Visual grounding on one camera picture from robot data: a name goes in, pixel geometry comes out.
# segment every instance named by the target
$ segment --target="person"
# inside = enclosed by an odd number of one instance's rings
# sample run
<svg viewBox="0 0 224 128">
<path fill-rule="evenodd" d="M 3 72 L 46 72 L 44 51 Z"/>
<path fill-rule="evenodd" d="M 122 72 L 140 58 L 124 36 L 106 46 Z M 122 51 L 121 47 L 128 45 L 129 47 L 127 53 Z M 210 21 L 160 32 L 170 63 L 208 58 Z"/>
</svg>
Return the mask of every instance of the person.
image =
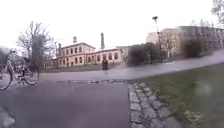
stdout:
<svg viewBox="0 0 224 128">
<path fill-rule="evenodd" d="M 108 61 L 106 60 L 106 58 L 103 58 L 102 69 L 103 70 L 108 70 Z"/>
</svg>

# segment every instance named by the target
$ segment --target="chimney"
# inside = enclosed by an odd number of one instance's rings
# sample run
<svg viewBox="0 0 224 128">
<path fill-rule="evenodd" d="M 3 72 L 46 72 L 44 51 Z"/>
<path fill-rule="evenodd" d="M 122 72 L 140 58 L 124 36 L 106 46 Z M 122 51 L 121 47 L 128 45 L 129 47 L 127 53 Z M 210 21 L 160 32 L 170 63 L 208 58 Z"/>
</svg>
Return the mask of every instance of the chimney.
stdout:
<svg viewBox="0 0 224 128">
<path fill-rule="evenodd" d="M 104 34 L 101 33 L 101 49 L 104 49 L 105 44 L 104 44 Z"/>
<path fill-rule="evenodd" d="M 58 48 L 61 49 L 61 43 L 58 44 Z"/>
<path fill-rule="evenodd" d="M 73 43 L 74 44 L 77 43 L 77 37 L 76 36 L 73 37 Z"/>
<path fill-rule="evenodd" d="M 61 43 L 58 44 L 57 56 L 61 56 Z"/>
</svg>

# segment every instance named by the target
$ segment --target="asphalt road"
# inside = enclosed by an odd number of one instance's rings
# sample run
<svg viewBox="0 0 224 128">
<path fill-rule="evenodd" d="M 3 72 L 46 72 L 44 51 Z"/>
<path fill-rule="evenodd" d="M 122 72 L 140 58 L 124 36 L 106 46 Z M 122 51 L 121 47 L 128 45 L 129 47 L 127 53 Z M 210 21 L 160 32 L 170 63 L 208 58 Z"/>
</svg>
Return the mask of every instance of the asphalt road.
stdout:
<svg viewBox="0 0 224 128">
<path fill-rule="evenodd" d="M 165 64 L 114 69 L 114 70 L 108 70 L 106 72 L 89 71 L 89 72 L 43 73 L 41 74 L 41 80 L 43 81 L 108 80 L 108 79 L 130 80 L 170 72 L 189 70 L 198 67 L 218 64 L 222 62 L 224 62 L 224 50 L 219 50 L 214 52 L 212 55 L 201 58 L 186 59 Z"/>
<path fill-rule="evenodd" d="M 125 84 L 39 83 L 0 92 L 0 107 L 15 128 L 129 127 Z"/>
</svg>

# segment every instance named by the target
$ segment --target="lawn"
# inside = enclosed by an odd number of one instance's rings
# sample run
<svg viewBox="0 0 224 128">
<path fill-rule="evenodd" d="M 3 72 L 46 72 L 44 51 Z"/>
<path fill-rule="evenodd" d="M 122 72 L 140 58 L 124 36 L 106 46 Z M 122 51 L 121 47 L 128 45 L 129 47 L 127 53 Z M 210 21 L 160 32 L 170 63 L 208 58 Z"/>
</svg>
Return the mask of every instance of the lawn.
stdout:
<svg viewBox="0 0 224 128">
<path fill-rule="evenodd" d="M 118 64 L 109 65 L 109 69 L 114 68 Z M 69 68 L 60 68 L 60 69 L 43 69 L 43 73 L 56 73 L 56 72 L 85 72 L 85 71 L 97 71 L 102 70 L 102 65 L 85 65 L 85 66 L 74 66 Z"/>
<path fill-rule="evenodd" d="M 184 128 L 224 128 L 224 63 L 142 80 Z"/>
</svg>

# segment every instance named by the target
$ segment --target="lamp post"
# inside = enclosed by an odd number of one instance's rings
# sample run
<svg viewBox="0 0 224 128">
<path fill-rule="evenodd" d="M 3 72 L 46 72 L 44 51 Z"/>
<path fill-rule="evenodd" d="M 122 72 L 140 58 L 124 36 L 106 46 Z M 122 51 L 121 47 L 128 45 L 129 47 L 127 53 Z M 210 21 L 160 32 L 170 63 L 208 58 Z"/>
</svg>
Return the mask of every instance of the lamp post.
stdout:
<svg viewBox="0 0 224 128">
<path fill-rule="evenodd" d="M 157 35 L 158 35 L 158 41 L 159 41 L 159 49 L 160 49 L 160 61 L 162 62 L 162 48 L 161 48 L 161 42 L 160 42 L 160 32 L 159 32 L 159 28 L 158 28 L 158 24 L 157 24 L 157 19 L 158 19 L 158 16 L 154 16 L 152 17 L 152 19 L 155 21 L 156 23 L 156 29 L 157 29 Z"/>
</svg>

